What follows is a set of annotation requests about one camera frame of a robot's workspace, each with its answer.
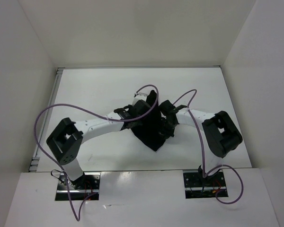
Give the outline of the black skirt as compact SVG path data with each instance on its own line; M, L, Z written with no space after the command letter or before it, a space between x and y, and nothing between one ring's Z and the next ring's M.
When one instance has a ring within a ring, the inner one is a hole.
M165 141L170 137L162 137L160 135L161 118L164 116L159 110L159 104L156 101L157 93L152 90L147 96L146 102L152 106L153 110L141 119L142 124L132 128L134 135L148 148L158 151Z

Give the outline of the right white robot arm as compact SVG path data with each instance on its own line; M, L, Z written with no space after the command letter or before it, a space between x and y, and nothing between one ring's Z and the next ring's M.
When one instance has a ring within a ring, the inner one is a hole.
M198 181L208 186L214 181L214 174L223 166L222 159L243 142L238 128L226 111L207 113L190 109L185 105L159 106L165 116L168 129L178 125L195 127L200 139L202 164L199 166Z

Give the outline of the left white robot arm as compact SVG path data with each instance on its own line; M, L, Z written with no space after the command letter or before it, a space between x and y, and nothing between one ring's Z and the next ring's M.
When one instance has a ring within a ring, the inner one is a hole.
M104 119L96 118L79 122L74 122L70 118L62 119L47 138L46 144L65 170L68 184L74 189L82 189L87 181L77 160L80 146L84 142L107 133L142 125L141 120L130 122L122 120L137 118L150 108L151 106L146 101L138 100L134 105L115 109Z

